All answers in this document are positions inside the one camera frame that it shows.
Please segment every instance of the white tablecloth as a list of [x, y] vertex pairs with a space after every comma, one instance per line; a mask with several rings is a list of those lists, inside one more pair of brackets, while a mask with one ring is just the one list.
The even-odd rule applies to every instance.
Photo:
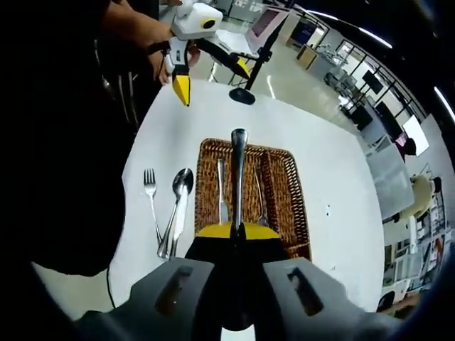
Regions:
[[[110, 268], [116, 305], [130, 288], [153, 271], [156, 235], [142, 183], [145, 168], [154, 168], [158, 190], [155, 208], [164, 231], [175, 201], [173, 177], [185, 167], [196, 173], [200, 143], [230, 139], [244, 128], [249, 143], [282, 148], [296, 160], [313, 262], [341, 281], [348, 297], [374, 311], [381, 294], [384, 239], [373, 179], [357, 139], [350, 133], [278, 100], [257, 96], [252, 106], [232, 101], [231, 87], [193, 80], [191, 104], [184, 107], [172, 87], [162, 89], [139, 130], [124, 169], [127, 211], [124, 231]], [[177, 256], [194, 238], [194, 191]]]

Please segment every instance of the wicker basket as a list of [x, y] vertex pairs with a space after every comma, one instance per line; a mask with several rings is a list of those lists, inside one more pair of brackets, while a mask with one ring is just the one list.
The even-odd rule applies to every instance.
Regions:
[[[225, 159], [224, 192], [229, 217], [232, 219], [232, 181], [229, 141], [206, 139], [200, 145], [196, 176], [196, 232], [218, 222], [217, 162]], [[261, 191], [267, 208], [269, 226], [282, 241], [291, 258], [311, 260], [306, 213], [299, 175], [293, 156], [288, 151], [248, 145], [245, 149], [242, 216], [246, 222], [257, 223], [261, 214], [255, 168], [262, 171]]]

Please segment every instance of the ceiling light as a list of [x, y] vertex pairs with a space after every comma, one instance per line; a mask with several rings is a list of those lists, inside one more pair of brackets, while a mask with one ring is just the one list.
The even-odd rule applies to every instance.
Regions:
[[325, 13], [316, 12], [316, 11], [312, 11], [312, 10], [308, 10], [307, 12], [311, 13], [311, 14], [317, 14], [318, 16], [325, 16], [326, 18], [329, 18], [332, 20], [338, 20], [338, 18], [336, 16], [331, 16], [330, 14], [325, 14]]
[[390, 45], [387, 41], [385, 41], [384, 39], [378, 37], [377, 35], [375, 35], [374, 33], [371, 33], [370, 31], [367, 31], [365, 30], [364, 28], [361, 28], [359, 27], [358, 28], [361, 32], [364, 32], [364, 34], [368, 34], [371, 38], [374, 38], [376, 39], [377, 41], [379, 41], [380, 43], [384, 44], [385, 46], [387, 46], [388, 48], [392, 48], [392, 45]]
[[447, 111], [449, 112], [450, 116], [452, 116], [452, 119], [455, 122], [454, 110], [450, 107], [449, 102], [447, 101], [446, 97], [444, 97], [442, 92], [437, 87], [434, 87], [434, 92], [436, 92], [436, 94], [438, 95], [438, 97], [441, 100], [442, 104], [446, 107]]

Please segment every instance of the knife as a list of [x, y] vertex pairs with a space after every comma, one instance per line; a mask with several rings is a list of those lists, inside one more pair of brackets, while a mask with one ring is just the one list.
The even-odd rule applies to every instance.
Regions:
[[188, 189], [183, 188], [182, 196], [178, 203], [177, 212], [176, 212], [176, 223], [174, 225], [173, 238], [171, 242], [171, 251], [169, 256], [175, 257], [177, 252], [177, 242], [178, 238], [183, 232], [185, 227], [185, 216], [186, 216], [186, 207], [188, 206]]
[[225, 196], [223, 193], [223, 184], [225, 182], [225, 161], [222, 158], [218, 159], [218, 188], [219, 188], [219, 197], [218, 197], [218, 212], [219, 218], [218, 222], [229, 221], [228, 206], [225, 203]]

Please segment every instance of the desk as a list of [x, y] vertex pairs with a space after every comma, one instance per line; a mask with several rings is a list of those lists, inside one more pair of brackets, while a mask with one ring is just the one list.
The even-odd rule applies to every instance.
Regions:
[[[230, 139], [244, 128], [249, 143], [290, 151], [296, 160], [309, 224], [315, 265], [345, 284], [348, 297], [375, 311], [382, 286], [384, 237], [375, 186], [354, 135], [313, 114], [270, 97], [256, 96], [247, 106], [232, 101], [227, 85], [193, 80], [191, 104], [184, 107], [171, 87], [164, 87], [145, 117], [123, 173], [126, 194], [124, 231], [109, 271], [116, 305], [129, 297], [132, 285], [161, 264], [145, 168], [154, 168], [158, 190], [155, 209], [162, 231], [175, 201], [175, 174], [189, 167], [196, 173], [200, 143]], [[194, 238], [194, 192], [177, 256]]]

